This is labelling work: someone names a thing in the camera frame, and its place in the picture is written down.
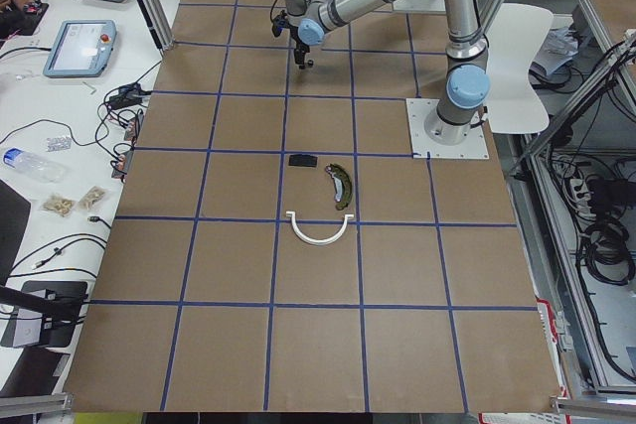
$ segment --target touchscreen display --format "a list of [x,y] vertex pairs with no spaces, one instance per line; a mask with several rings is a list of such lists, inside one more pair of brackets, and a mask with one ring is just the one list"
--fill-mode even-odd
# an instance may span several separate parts
[[103,24],[68,24],[57,50],[53,70],[89,70],[99,53]]

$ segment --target blue joint cap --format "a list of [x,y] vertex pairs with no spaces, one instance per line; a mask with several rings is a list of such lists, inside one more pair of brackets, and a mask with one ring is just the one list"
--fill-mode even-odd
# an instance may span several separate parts
[[309,46],[320,45],[325,40],[325,31],[315,20],[302,19],[298,26],[298,37]]
[[451,72],[446,83],[450,100],[462,109],[477,108],[490,91],[490,79],[476,65],[464,65]]

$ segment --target black monitor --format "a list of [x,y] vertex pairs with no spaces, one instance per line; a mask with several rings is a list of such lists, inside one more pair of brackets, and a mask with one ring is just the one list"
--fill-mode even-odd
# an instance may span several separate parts
[[[12,320],[7,324],[0,346],[15,346],[16,327],[21,319],[19,311],[24,309],[42,316],[41,339],[37,345],[67,347],[86,297],[85,282],[28,281],[22,291],[5,286],[22,244],[30,211],[29,201],[0,181],[0,303],[14,307],[10,316]],[[67,325],[44,326],[46,319]],[[37,320],[22,324],[35,325],[35,322]]]
[[16,261],[30,211],[29,201],[0,181],[0,285],[7,283]]

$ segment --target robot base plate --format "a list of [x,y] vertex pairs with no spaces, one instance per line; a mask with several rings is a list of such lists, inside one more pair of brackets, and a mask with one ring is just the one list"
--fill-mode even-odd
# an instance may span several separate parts
[[[430,98],[406,100],[413,158],[426,159],[430,155],[432,159],[488,159],[488,148],[481,126],[470,129],[464,141],[453,146],[439,144],[426,134],[424,120],[428,113],[437,107],[438,102],[438,99]],[[472,122],[477,121],[479,117],[475,113]]]
[[396,0],[393,8],[406,14],[446,15],[444,0]]

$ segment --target robotic arm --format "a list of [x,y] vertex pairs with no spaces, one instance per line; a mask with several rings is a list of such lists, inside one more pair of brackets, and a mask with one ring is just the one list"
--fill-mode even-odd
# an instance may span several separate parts
[[[273,19],[278,37],[289,29],[295,41],[294,60],[301,69],[310,47],[320,45],[327,33],[343,27],[395,0],[285,0],[286,11]],[[441,144],[460,143],[470,129],[473,114],[483,103],[490,82],[485,69],[488,44],[479,23],[475,0],[444,0],[449,43],[448,75],[444,96],[426,118],[428,135]]]

